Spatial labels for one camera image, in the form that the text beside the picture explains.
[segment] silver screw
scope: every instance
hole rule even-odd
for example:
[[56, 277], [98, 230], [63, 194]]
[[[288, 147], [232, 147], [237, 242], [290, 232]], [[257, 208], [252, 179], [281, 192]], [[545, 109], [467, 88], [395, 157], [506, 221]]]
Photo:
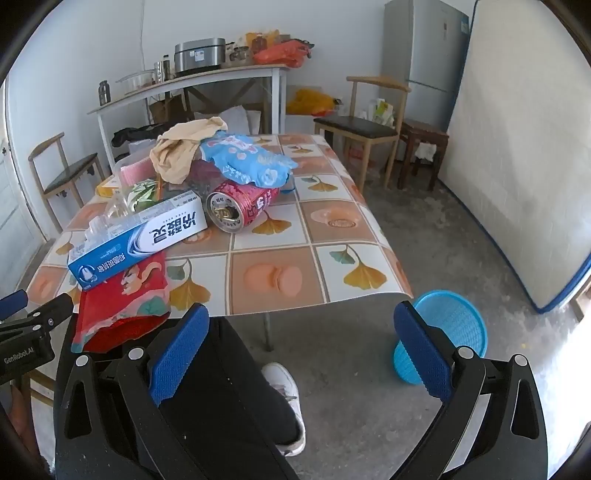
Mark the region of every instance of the silver screw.
[[83, 367], [88, 363], [88, 357], [86, 355], [80, 355], [77, 359], [76, 359], [76, 366], [77, 367]]
[[472, 351], [472, 349], [467, 346], [461, 346], [457, 350], [457, 353], [459, 353], [462, 358], [466, 359], [470, 359], [474, 356], [474, 352]]
[[516, 355], [515, 363], [520, 367], [524, 367], [527, 365], [527, 358], [525, 358], [523, 355]]
[[140, 347], [132, 348], [129, 353], [127, 354], [130, 360], [139, 360], [144, 356], [144, 349]]

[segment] beige cloth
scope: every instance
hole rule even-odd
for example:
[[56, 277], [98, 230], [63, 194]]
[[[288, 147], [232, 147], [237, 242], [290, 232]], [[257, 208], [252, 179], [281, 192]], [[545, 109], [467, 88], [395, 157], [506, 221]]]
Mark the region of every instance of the beige cloth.
[[218, 116], [175, 125], [160, 135], [156, 146], [150, 150], [154, 170], [164, 181], [184, 182], [201, 140], [212, 137], [218, 130], [227, 129], [226, 122]]

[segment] rice cooker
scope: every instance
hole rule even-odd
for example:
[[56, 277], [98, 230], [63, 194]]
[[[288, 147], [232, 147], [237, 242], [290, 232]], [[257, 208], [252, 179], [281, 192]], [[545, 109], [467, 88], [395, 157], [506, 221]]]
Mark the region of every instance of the rice cooker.
[[226, 58], [224, 38], [206, 38], [179, 43], [174, 48], [174, 70], [176, 75], [215, 70], [222, 66]]

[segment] white sneaker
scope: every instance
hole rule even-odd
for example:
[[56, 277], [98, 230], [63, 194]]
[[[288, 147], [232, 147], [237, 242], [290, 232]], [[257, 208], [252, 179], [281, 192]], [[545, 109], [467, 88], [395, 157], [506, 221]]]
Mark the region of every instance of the white sneaker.
[[262, 374], [275, 390], [285, 397], [295, 413], [300, 426], [300, 437], [291, 445], [277, 445], [277, 449], [286, 457], [299, 455], [306, 446], [306, 427], [301, 416], [300, 398], [296, 382], [283, 365], [277, 362], [266, 364]]

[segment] blue snack package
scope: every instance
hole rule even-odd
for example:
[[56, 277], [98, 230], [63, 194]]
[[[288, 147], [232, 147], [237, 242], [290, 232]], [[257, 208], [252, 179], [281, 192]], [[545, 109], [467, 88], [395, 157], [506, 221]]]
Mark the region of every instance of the blue snack package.
[[231, 135], [220, 130], [200, 144], [202, 159], [213, 162], [222, 174], [246, 185], [252, 183], [264, 189], [285, 185], [297, 163], [285, 155], [257, 147], [244, 135]]

